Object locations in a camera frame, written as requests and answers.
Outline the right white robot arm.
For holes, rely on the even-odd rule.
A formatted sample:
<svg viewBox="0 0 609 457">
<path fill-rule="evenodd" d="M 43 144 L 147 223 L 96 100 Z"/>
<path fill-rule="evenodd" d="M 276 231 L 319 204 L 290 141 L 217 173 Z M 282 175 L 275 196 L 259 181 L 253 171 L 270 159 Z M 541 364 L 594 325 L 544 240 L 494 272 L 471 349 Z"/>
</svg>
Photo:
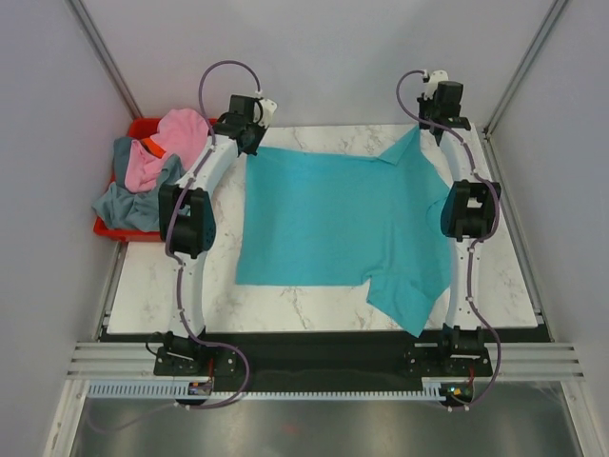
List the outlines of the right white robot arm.
<svg viewBox="0 0 609 457">
<path fill-rule="evenodd" d="M 443 70 L 422 80 L 419 125 L 433 135 L 452 179 L 440 219 L 441 232 L 451 247 L 450 298 L 435 359 L 442 372 L 454 375 L 469 365 L 470 357 L 483 353 L 483 331 L 488 324 L 475 298 L 481 248 L 499 225 L 501 186 L 482 176 L 468 144 L 472 129 L 461 116 L 463 84 L 451 81 Z"/>
</svg>

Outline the teal t shirt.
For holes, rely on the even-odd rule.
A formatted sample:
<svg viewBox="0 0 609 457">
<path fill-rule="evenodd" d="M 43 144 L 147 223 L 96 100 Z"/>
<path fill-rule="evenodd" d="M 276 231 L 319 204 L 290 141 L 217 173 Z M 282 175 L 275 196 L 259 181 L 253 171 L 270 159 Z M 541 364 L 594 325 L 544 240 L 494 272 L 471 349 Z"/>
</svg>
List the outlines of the teal t shirt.
<svg viewBox="0 0 609 457">
<path fill-rule="evenodd" d="M 355 287 L 419 336 L 451 280 L 448 188 L 411 129 L 377 156 L 262 147 L 246 161 L 240 285 Z"/>
</svg>

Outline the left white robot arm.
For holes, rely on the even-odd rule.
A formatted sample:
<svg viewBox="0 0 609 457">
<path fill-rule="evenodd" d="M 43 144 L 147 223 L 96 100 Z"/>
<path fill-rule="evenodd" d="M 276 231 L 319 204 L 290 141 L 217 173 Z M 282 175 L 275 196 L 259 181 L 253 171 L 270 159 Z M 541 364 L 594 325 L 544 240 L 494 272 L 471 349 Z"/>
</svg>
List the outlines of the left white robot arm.
<svg viewBox="0 0 609 457">
<path fill-rule="evenodd" d="M 203 276 L 216 237 L 211 198 L 233 163 L 255 155 L 277 110 L 277 103 L 233 95 L 228 111 L 208 123 L 200 156 L 183 178 L 158 191 L 159 228 L 167 257 L 176 263 L 174 306 L 169 332 L 198 342 L 204 338 Z"/>
</svg>

